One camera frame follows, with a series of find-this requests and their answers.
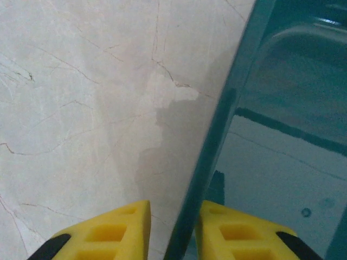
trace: teal glass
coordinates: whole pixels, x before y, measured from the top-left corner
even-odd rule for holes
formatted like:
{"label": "teal glass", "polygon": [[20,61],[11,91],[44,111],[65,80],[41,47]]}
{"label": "teal glass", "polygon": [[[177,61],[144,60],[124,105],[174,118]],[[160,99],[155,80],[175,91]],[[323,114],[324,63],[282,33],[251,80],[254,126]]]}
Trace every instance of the teal glass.
{"label": "teal glass", "polygon": [[[209,185],[234,115],[347,157],[347,1],[255,2],[164,259],[183,259],[194,246],[202,200],[216,198]],[[346,182],[343,171],[332,178]],[[302,214],[309,217],[310,209]],[[326,260],[347,259],[347,210],[336,226],[319,252]]]}

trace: tempered glass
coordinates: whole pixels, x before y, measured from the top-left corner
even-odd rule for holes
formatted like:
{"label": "tempered glass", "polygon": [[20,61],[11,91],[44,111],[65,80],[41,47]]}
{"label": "tempered glass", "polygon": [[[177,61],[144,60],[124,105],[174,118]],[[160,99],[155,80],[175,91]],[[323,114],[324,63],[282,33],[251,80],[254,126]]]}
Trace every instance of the tempered glass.
{"label": "tempered glass", "polygon": [[206,196],[346,259],[346,17],[342,0],[256,1],[165,259],[184,257]]}

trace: marble floor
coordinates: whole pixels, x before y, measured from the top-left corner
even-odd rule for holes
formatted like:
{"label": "marble floor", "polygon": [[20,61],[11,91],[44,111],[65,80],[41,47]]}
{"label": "marble floor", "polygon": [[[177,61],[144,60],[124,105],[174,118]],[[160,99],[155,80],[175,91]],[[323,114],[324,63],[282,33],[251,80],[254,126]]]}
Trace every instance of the marble floor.
{"label": "marble floor", "polygon": [[0,259],[139,199],[163,258],[252,4],[0,1]]}

